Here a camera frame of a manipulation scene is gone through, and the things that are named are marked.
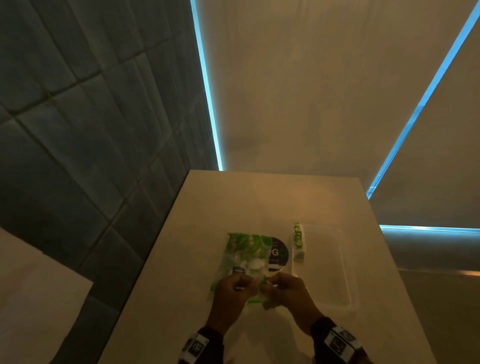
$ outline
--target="plastic container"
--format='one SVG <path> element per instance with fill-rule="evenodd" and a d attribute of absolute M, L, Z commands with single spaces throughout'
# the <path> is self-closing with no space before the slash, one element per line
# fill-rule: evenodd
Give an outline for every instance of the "plastic container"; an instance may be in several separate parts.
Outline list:
<path fill-rule="evenodd" d="M 306 254 L 303 263 L 293 262 L 293 274 L 302 278 L 324 315 L 349 315 L 357 310 L 358 289 L 350 240 L 340 229 L 303 225 Z"/>

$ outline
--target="hand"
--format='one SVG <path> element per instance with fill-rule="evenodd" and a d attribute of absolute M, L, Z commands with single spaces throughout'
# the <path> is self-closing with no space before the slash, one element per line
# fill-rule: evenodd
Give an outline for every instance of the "hand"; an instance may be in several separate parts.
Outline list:
<path fill-rule="evenodd" d="M 285 273 L 277 273 L 266 280 L 271 284 L 261 285 L 262 293 L 273 305 L 286 307 L 300 329 L 310 335 L 310 327 L 323 315 L 315 306 L 303 280 Z"/>
<path fill-rule="evenodd" d="M 259 280 L 233 273 L 218 281 L 206 326 L 225 335 L 239 318 L 248 299 L 258 293 Z"/>

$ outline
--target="table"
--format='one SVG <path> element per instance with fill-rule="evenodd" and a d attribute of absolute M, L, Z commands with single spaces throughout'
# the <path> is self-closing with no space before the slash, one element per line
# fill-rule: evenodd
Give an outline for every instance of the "table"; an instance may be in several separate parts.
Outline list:
<path fill-rule="evenodd" d="M 362 341 L 370 358 L 436 363 L 357 178 L 191 170 L 100 364 L 176 363 L 208 316 L 226 233 L 286 239 L 296 221 L 336 226 L 352 238 L 358 310 L 332 319 Z M 312 339 L 283 307 L 249 305 L 224 344 L 226 363 L 311 363 L 313 356 Z"/>

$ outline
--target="light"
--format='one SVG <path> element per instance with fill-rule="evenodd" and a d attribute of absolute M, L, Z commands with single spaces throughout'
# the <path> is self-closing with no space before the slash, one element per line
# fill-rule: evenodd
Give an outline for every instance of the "light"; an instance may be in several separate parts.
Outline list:
<path fill-rule="evenodd" d="M 447 53 L 447 56 L 445 57 L 444 61 L 440 65 L 440 68 L 438 69 L 437 73 L 435 74 L 435 77 L 432 79 L 432 82 L 430 82 L 430 85 L 427 88 L 427 91 L 423 94 L 423 97 L 421 98 L 419 104 L 415 108 L 415 111 L 413 111 L 412 116 L 410 117 L 410 120 L 407 122 L 405 125 L 405 128 L 403 128 L 402 132 L 400 133 L 400 136 L 396 140 L 392 150 L 390 153 L 388 153 L 387 159 L 383 163 L 382 167 L 378 171 L 377 176 L 372 182 L 372 185 L 367 191 L 367 197 L 370 200 L 370 197 L 372 196 L 373 192 L 377 188 L 378 184 L 380 183 L 380 180 L 384 176 L 386 170 L 392 163 L 392 160 L 395 158 L 395 155 L 397 154 L 398 150 L 402 146 L 403 142 L 407 138 L 408 133 L 412 129 L 413 125 L 415 124 L 415 121 L 417 120 L 418 116 L 422 112 L 423 108 L 427 104 L 427 101 L 430 99 L 430 96 L 432 96 L 432 93 L 434 92 L 435 88 L 437 87 L 438 83 L 444 76 L 446 70 L 450 66 L 450 64 L 453 61 L 453 58 L 455 58 L 456 54 L 458 53 L 458 50 L 462 46 L 463 42 L 467 38 L 468 34 L 473 28 L 473 25 L 475 25 L 477 19 L 480 16 L 480 0 L 477 2 L 475 7 L 472 10 L 472 13 L 468 17 L 467 21 L 465 22 L 465 25 L 463 26 L 462 30 L 460 31 L 460 34 L 455 39 L 455 42 L 453 43 L 452 47 Z"/>
<path fill-rule="evenodd" d="M 200 23 L 198 21 L 197 4 L 196 4 L 195 0 L 190 0 L 190 4 L 191 4 L 191 7 L 192 7 L 193 25 L 195 27 L 195 35 L 197 37 L 198 53 L 199 53 L 199 56 L 200 56 L 200 65 L 202 66 L 202 75 L 204 77 L 205 94 L 207 96 L 207 104 L 208 104 L 208 113 L 210 114 L 210 122 L 212 124 L 213 141 L 214 141 L 214 144 L 215 144 L 216 159 L 217 159 L 217 162 L 218 162 L 218 170 L 223 170 L 222 157 L 220 156 L 220 146 L 218 144 L 218 135 L 216 133 L 215 116 L 214 116 L 214 113 L 213 113 L 212 96 L 210 95 L 210 85 L 208 83 L 208 75 L 207 75 L 207 66 L 206 66 L 206 63 L 205 63 L 204 47 L 203 47 L 203 44 L 202 44 L 202 36 L 200 34 Z"/>
<path fill-rule="evenodd" d="M 380 225 L 382 230 L 415 230 L 415 231 L 435 231 L 435 232 L 456 232 L 456 233 L 469 233 L 480 234 L 480 229 L 470 228 L 442 228 L 435 226 L 406 226 L 406 225 Z"/>

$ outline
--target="person's right hand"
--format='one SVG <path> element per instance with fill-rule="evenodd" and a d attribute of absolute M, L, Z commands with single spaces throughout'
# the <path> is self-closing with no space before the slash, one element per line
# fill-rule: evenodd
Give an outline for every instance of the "person's right hand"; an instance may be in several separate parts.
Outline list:
<path fill-rule="evenodd" d="M 266 280 L 271 284 L 261 285 L 260 291 L 274 305 L 286 307 L 299 328 L 310 335 L 310 327 L 323 315 L 313 303 L 303 280 L 285 273 L 277 273 Z"/>

